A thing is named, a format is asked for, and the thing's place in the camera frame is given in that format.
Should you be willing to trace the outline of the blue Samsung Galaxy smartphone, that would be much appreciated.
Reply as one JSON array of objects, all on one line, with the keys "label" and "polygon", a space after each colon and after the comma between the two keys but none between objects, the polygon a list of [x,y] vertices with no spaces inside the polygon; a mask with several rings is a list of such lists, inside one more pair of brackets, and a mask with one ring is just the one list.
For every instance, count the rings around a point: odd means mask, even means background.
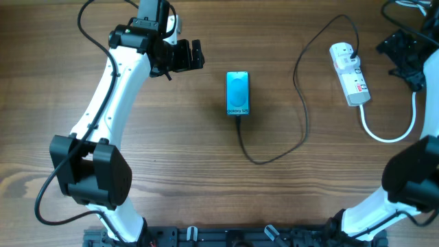
[{"label": "blue Samsung Galaxy smartphone", "polygon": [[250,114],[250,84],[247,71],[226,73],[226,113],[234,116]]}]

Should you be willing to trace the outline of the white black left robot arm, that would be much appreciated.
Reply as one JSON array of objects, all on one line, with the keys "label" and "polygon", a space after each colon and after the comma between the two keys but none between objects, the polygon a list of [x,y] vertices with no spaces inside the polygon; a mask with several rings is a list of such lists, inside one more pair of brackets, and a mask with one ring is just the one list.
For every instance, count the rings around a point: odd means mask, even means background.
[{"label": "white black left robot arm", "polygon": [[138,13],[110,33],[106,68],[85,113],[66,137],[55,136],[49,153],[62,194],[86,207],[106,227],[103,242],[150,246],[147,222],[129,199],[132,170],[120,152],[123,130],[149,78],[201,69],[198,40],[179,39],[181,24],[168,1],[141,1]]}]

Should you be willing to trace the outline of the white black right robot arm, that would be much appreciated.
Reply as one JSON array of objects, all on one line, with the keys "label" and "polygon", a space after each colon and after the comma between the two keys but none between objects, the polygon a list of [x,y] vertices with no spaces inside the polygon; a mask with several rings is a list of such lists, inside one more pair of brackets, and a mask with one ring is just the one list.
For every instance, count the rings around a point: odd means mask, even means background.
[{"label": "white black right robot arm", "polygon": [[423,73],[427,95],[420,140],[390,159],[378,190],[331,219],[347,239],[370,241],[404,218],[426,226],[438,215],[438,51]]}]

